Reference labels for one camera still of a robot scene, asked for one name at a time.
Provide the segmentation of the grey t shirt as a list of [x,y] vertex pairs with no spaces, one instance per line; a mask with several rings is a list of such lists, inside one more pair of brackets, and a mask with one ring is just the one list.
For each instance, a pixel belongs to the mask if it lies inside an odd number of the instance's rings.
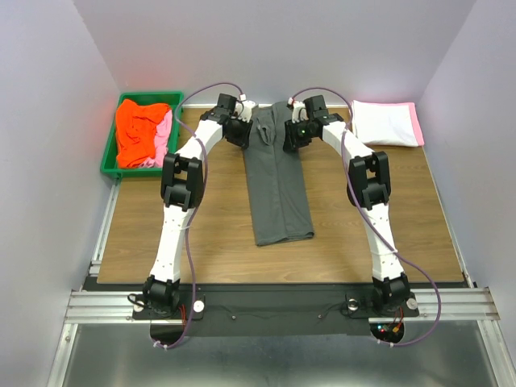
[[257,246],[310,239],[314,227],[302,162],[283,150],[286,102],[253,111],[249,146],[243,150],[252,227]]

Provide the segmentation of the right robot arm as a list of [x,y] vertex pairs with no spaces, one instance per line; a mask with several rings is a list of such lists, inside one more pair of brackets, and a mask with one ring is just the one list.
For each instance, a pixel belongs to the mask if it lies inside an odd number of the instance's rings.
[[363,219],[372,257],[371,305],[379,314],[390,314],[410,297],[410,284],[389,220],[389,158],[359,141],[349,122],[329,112],[323,96],[302,102],[289,98],[287,107],[292,116],[285,123],[286,152],[296,152],[319,138],[342,157],[347,196]]

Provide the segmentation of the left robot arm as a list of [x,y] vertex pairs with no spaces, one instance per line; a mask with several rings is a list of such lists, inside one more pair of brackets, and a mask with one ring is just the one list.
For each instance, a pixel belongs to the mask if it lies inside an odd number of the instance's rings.
[[244,95],[220,94],[217,104],[200,117],[185,145],[164,157],[160,196],[163,225],[155,262],[144,283],[142,304],[163,318],[178,312],[181,254],[188,230],[200,206],[207,176],[207,156],[219,141],[245,149],[249,145],[252,112],[257,104]]

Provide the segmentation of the green plastic bin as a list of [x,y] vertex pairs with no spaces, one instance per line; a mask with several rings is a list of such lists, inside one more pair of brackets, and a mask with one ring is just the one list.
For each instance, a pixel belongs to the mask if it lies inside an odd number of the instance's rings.
[[[141,90],[122,93],[119,96],[117,107],[125,100],[131,100],[140,106],[148,106],[156,103],[167,104],[173,112],[173,117],[177,116],[181,119],[183,108],[177,107],[184,100],[184,94],[179,90]],[[159,177],[161,168],[134,168],[123,169],[119,167],[116,160],[119,154],[119,147],[116,141],[116,123],[115,118],[112,120],[109,135],[107,137],[105,150],[100,164],[100,171],[111,177],[122,179],[124,177]]]

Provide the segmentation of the pink t shirt in bin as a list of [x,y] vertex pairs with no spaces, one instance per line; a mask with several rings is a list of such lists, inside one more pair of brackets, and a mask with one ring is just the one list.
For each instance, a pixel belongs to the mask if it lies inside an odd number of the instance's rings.
[[154,137],[155,156],[148,157],[141,165],[141,168],[161,168],[164,157],[168,152],[168,141],[173,125],[173,112],[168,110],[163,120],[156,126]]

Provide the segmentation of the white folded t shirt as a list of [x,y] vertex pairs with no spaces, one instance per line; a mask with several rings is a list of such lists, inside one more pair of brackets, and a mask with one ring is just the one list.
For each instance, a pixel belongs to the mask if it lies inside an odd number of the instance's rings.
[[355,136],[367,145],[417,148],[408,102],[352,102]]

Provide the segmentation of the orange t shirt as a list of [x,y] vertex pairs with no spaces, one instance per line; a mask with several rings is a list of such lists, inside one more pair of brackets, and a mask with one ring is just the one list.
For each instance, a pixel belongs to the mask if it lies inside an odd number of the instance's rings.
[[154,137],[156,126],[168,110],[165,103],[140,106],[125,100],[116,110],[116,141],[119,154],[116,157],[123,169],[140,168],[148,158],[155,156]]

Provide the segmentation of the pink folded t shirt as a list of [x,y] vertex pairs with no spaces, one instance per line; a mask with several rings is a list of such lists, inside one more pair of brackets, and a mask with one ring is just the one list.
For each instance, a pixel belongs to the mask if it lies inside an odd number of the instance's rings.
[[421,126],[420,126],[420,123],[418,120],[416,106],[413,102],[409,102],[408,108],[409,108],[409,112],[410,112],[410,120],[411,120],[411,125],[412,125],[412,129],[413,129],[413,133],[414,133],[414,139],[416,140],[418,146],[422,147],[425,144],[425,142],[424,142],[424,137],[422,134],[422,129],[421,129]]

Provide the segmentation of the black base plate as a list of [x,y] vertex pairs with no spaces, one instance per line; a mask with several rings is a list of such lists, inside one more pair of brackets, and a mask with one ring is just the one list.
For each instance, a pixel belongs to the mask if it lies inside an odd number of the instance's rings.
[[411,294],[376,306],[368,284],[182,285],[171,302],[132,294],[133,319],[150,324],[155,340],[185,337],[364,335],[381,323],[403,323],[419,315]]

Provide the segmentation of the aluminium frame rail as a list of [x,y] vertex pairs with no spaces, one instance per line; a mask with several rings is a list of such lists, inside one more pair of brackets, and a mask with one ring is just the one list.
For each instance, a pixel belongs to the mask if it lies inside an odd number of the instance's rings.
[[[430,322],[440,311],[440,321],[497,321],[500,316],[487,288],[441,289],[441,306],[437,306],[432,289],[416,289],[418,315],[404,313],[405,322]],[[64,321],[68,324],[137,323],[127,291],[73,292]]]

